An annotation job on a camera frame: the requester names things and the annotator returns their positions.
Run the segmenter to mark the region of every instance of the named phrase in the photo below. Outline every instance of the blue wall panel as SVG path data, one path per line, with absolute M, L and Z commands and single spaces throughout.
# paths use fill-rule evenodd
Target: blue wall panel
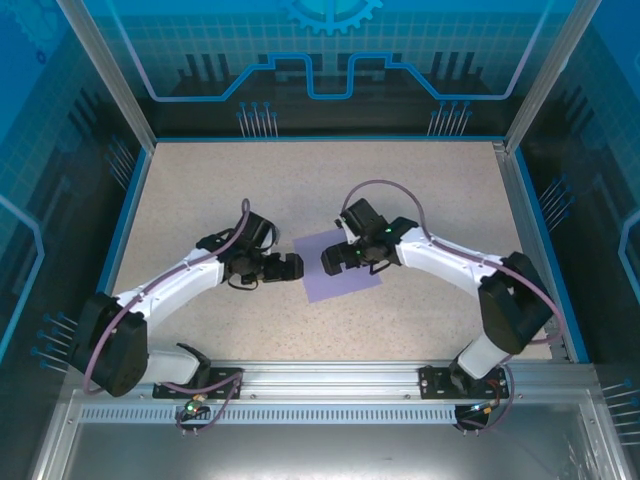
M 502 135 L 573 0 L 480 3 L 88 7 L 159 136 Z
M 0 476 L 18 479 L 66 368 L 69 332 L 43 319 L 95 291 L 140 145 L 54 1 L 0 2 L 0 42 Z
M 605 385 L 640 382 L 639 16 L 602 2 L 522 145 Z

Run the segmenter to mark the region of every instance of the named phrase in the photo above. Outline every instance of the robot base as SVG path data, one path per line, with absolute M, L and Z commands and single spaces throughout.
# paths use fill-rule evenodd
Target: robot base
M 483 379 L 478 380 L 468 395 L 461 393 L 451 382 L 451 371 L 447 367 L 418 369 L 418 384 L 422 400 L 491 400 L 496 398 L 495 389 L 487 382 L 495 380 L 500 386 L 500 399 L 509 398 L 509 388 L 502 368 L 494 368 Z
M 211 368 L 209 372 L 209 381 L 206 382 L 206 385 L 214 385 L 223 381 L 225 378 L 229 378 L 231 375 L 242 372 L 241 368 Z M 229 382 L 226 385 L 212 390 L 207 393 L 207 400 L 225 400 L 233 387 L 233 382 Z M 231 397 L 232 400 L 237 400 L 240 398 L 240 390 L 242 389 L 242 384 L 238 386 L 235 393 Z M 165 387 L 164 385 L 156 384 L 153 386 L 153 398 L 163 399 L 163 400 L 187 400 L 193 397 L 193 394 L 190 393 L 180 393 L 175 390 L 171 390 L 169 387 Z

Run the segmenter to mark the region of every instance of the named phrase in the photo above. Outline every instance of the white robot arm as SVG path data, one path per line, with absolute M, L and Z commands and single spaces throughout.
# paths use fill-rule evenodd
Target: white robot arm
M 81 372 L 91 370 L 91 379 L 113 396 L 124 395 L 138 383 L 208 386 L 209 360 L 184 344 L 170 351 L 148 351 L 153 330 L 189 300 L 222 283 L 252 290 L 258 282 L 303 276 L 304 266 L 298 255 L 289 253 L 281 260 L 279 253 L 271 253 L 278 240 L 271 222 L 249 212 L 241 230 L 224 252 L 216 254 L 231 243 L 228 235 L 234 229 L 201 239 L 172 268 L 133 290 L 114 297 L 97 293 L 89 298 L 71 342 L 69 363 Z M 240 285 L 232 283 L 235 276 L 239 276 Z M 100 349 L 93 368 L 89 368 L 98 339 L 117 315 L 123 316 Z
M 368 266 L 372 274 L 404 265 L 436 275 L 479 300 L 484 332 L 449 367 L 451 383 L 461 393 L 468 393 L 507 357 L 522 352 L 551 318 L 551 310 L 539 297 L 496 268 L 507 267 L 545 291 L 521 253 L 508 258 L 488 255 L 428 235 L 406 218 L 388 223 L 364 199 L 344 210 L 336 224 L 345 230 L 347 241 L 323 252 L 327 274 L 340 273 L 342 265 Z

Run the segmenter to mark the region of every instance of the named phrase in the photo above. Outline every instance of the speckled tabletop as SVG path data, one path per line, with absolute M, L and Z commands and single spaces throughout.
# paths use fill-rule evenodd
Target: speckled tabletop
M 520 248 L 491 143 L 161 143 L 153 157 L 114 293 L 183 258 L 203 236 L 234 226 L 240 202 L 293 239 L 334 228 L 357 183 L 386 178 L 423 203 L 436 235 L 484 252 Z M 393 188 L 362 192 L 388 220 L 417 219 Z M 151 343 L 186 342 L 225 360 L 450 359 L 481 332 L 478 302 L 443 280 L 389 268 L 382 285 L 310 304 L 302 282 L 240 292 L 222 285 L 193 299 Z M 528 358 L 550 358 L 546 346 Z

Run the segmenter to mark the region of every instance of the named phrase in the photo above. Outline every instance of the circuit graphic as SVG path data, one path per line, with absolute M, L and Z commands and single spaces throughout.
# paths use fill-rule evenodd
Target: circuit graphic
M 349 28 L 360 28 L 360 22 L 373 18 L 373 9 L 382 7 L 381 0 L 282 0 L 289 20 L 298 21 L 300 28 L 310 27 L 313 33 L 336 31 L 346 34 Z
M 55 0 L 0 0 L 0 12 L 13 15 L 22 33 L 38 49 L 36 59 L 47 61 L 46 51 L 59 28 Z

